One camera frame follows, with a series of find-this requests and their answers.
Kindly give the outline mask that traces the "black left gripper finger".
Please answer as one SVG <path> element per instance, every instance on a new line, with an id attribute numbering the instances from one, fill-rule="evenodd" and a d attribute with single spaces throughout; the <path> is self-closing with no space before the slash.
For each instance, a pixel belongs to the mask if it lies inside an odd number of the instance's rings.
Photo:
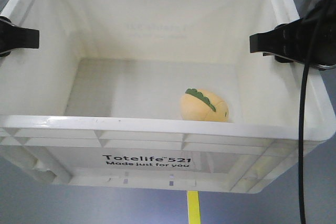
<path id="1" fill-rule="evenodd" d="M 39 30 L 18 27 L 9 18 L 1 16 L 1 57 L 20 48 L 38 49 Z"/>

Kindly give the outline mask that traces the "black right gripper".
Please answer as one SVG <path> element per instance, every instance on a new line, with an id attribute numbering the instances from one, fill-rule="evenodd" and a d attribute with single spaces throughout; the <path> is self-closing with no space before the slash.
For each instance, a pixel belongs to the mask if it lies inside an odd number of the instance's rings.
<path id="1" fill-rule="evenodd" d="M 273 55 L 280 63 L 309 63 L 319 70 L 335 68 L 335 1 L 321 0 L 304 19 L 249 36 L 251 53 Z"/>

